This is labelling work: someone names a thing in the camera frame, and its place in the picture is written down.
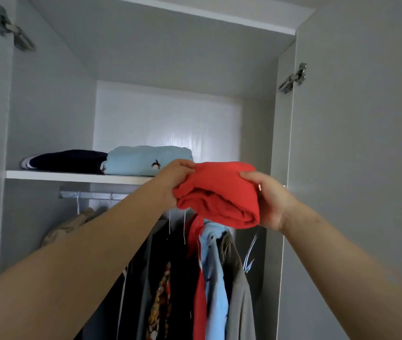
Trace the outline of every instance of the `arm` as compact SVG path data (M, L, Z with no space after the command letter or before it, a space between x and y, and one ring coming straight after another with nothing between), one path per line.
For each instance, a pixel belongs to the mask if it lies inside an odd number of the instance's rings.
M262 225L289 241L351 339L402 339L402 282L280 183L259 172Z
M0 339L73 339L194 170L176 160L67 238L0 275Z

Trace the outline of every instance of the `forearm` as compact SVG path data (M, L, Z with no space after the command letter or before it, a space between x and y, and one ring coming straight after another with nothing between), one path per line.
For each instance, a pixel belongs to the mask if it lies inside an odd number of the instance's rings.
M145 184L2 274L0 339L72 339L164 212L161 201Z
M402 339L402 283L312 209L285 215L282 232L352 339Z

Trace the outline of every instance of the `khaki garment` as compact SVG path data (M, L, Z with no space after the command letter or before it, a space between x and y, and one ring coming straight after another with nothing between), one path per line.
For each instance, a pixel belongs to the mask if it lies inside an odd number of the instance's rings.
M250 286L231 233L228 231L217 244L226 293L230 299L226 340L256 340Z
M68 221L58 225L56 228L52 229L47 236L45 236L42 241L41 247L47 244L59 241L71 233L73 230L81 227L86 222L94 218L95 212L91 208L87 208L85 211L81 212L79 215L69 219Z

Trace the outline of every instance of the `hand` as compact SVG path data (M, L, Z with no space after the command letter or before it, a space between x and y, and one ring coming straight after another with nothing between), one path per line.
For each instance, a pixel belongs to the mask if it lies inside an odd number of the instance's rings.
M241 172L245 180L261 185L259 213L263 227L281 231L298 200L274 178L260 172Z
M174 208L177 204L177 199L172 193L173 188L183 183L186 177L194 172L195 163L193 161L174 160L149 182L154 188L162 192L165 211Z

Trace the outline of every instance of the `wardrobe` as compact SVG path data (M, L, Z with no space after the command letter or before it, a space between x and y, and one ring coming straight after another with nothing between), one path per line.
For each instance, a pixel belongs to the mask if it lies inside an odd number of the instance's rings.
M23 158L143 144L248 162L402 270L402 0L323 0L312 16L281 2L275 19L271 7L258 19L262 0L179 1L0 0L34 46L0 36L0 273L76 214L61 191L128 194L147 181L24 172ZM280 234L237 231L242 259L256 233L258 339L345 338Z

